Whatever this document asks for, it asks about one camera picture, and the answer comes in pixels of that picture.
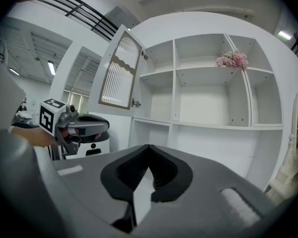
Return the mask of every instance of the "person's arm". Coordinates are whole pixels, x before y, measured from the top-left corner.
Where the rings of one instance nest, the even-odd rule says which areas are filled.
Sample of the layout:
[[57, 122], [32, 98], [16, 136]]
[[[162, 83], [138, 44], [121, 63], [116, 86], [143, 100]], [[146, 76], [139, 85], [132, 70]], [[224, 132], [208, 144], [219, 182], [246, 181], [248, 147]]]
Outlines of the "person's arm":
[[[28, 142], [32, 146], [45, 147], [48, 145], [58, 145], [55, 138], [41, 128], [24, 129], [19, 127], [14, 127], [11, 133], [13, 135], [24, 137], [25, 139], [28, 140]], [[62, 131], [62, 137], [65, 138], [68, 135], [69, 133], [67, 129]]]

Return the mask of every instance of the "fluorescent light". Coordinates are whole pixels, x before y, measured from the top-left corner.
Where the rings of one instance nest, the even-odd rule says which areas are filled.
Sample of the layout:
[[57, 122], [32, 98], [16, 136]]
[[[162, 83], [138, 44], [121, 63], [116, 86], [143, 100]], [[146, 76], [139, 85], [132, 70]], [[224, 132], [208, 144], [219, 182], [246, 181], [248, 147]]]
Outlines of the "fluorescent light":
[[14, 69], [11, 69], [11, 68], [10, 68], [10, 71], [11, 71], [11, 72], [13, 72], [14, 74], [16, 74], [16, 75], [20, 76], [20, 74], [19, 74], [19, 73], [17, 73], [17, 72], [16, 72]]
[[286, 38], [287, 40], [290, 40], [292, 37], [286, 33], [284, 33], [283, 31], [279, 32], [279, 35], [283, 36], [284, 38]]
[[51, 71], [52, 75], [55, 75], [55, 70], [54, 70], [54, 63], [52, 61], [48, 61], [48, 65]]

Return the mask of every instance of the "pink flower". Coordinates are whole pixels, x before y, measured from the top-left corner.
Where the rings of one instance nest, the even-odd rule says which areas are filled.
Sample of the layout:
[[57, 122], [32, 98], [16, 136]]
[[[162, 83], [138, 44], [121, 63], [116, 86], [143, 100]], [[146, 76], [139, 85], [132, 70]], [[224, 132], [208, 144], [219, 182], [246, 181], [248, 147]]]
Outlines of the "pink flower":
[[219, 66], [225, 66], [224, 60], [225, 60], [225, 57], [217, 58], [217, 59], [216, 59], [216, 63], [217, 63]]
[[227, 67], [237, 67], [231, 58], [225, 58], [224, 62]]
[[248, 67], [247, 55], [244, 53], [235, 52], [227, 52], [223, 57], [219, 57], [216, 59], [216, 63], [221, 67], [243, 67], [246, 69]]

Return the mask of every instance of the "white cube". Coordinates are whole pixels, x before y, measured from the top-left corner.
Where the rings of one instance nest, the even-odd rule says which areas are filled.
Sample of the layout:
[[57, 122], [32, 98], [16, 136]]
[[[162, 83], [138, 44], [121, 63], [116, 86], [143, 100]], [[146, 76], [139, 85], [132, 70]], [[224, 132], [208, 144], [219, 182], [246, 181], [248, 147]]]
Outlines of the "white cube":
[[55, 136], [55, 125], [62, 113], [66, 112], [66, 103], [49, 99], [40, 103], [39, 125], [47, 133]]

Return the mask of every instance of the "window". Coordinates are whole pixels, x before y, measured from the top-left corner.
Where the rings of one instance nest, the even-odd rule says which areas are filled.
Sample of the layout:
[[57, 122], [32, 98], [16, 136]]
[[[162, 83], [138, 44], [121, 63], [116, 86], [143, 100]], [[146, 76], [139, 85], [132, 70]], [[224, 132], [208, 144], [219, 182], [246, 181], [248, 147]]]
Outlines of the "window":
[[81, 99], [82, 95], [81, 94], [77, 94], [77, 93], [72, 93], [72, 97], [71, 97], [71, 105], [75, 106], [75, 109], [78, 110], [79, 112], [79, 108], [80, 108], [80, 99]]
[[67, 102], [68, 105], [74, 105], [80, 114], [87, 114], [88, 100], [89, 96], [80, 93], [64, 91], [63, 94], [63, 101]]
[[69, 97], [70, 97], [70, 92], [69, 91], [64, 91], [63, 93], [63, 102], [69, 103]]
[[87, 104], [88, 104], [89, 97], [86, 95], [83, 95], [81, 104], [80, 104], [80, 113], [87, 114]]

